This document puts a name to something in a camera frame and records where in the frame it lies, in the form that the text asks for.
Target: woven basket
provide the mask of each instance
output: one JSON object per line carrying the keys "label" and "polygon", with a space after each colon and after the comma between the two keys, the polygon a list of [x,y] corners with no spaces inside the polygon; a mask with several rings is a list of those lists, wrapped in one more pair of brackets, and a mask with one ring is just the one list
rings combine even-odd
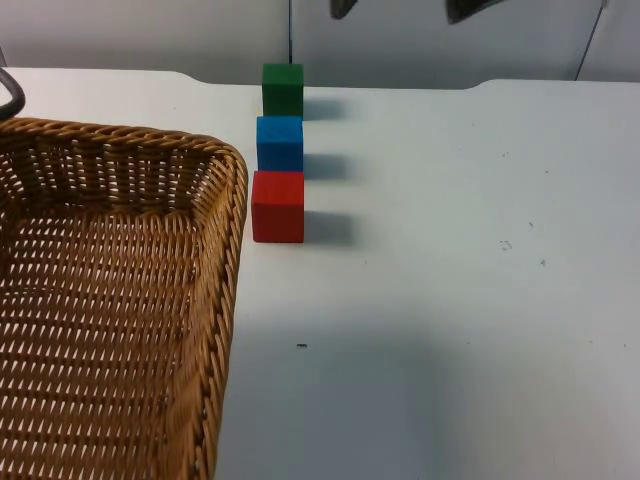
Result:
{"label": "woven basket", "polygon": [[214,138],[0,123],[0,477],[213,476],[246,191]]}

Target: white table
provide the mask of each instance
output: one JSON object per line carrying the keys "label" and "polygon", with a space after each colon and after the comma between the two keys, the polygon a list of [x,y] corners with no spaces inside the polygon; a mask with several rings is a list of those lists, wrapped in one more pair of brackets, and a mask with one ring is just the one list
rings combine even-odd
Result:
{"label": "white table", "polygon": [[[259,87],[12,73],[24,114],[213,134],[256,168]],[[309,238],[248,218],[217,478],[637,479],[640,85],[306,101]]]}

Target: green cube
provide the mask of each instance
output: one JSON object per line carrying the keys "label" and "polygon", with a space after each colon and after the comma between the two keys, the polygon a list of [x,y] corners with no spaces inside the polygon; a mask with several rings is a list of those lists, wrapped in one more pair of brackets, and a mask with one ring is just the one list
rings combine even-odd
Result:
{"label": "green cube", "polygon": [[267,116],[302,117],[302,65],[267,63],[262,72],[262,111]]}

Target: blue block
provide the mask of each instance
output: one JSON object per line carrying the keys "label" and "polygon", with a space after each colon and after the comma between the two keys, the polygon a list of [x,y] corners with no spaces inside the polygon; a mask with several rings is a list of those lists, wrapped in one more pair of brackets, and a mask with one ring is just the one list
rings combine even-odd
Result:
{"label": "blue block", "polygon": [[302,172],[302,117],[258,117],[258,170]]}

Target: cube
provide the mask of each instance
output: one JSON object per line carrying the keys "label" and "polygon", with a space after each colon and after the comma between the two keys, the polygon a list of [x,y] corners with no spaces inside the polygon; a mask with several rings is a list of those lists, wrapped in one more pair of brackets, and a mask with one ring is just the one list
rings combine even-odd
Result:
{"label": "cube", "polygon": [[254,172],[251,194],[253,241],[304,241],[304,174]]}
{"label": "cube", "polygon": [[304,71],[297,64],[265,64],[262,72],[264,115],[302,117]]}
{"label": "cube", "polygon": [[258,117],[258,170],[302,172],[301,117]]}

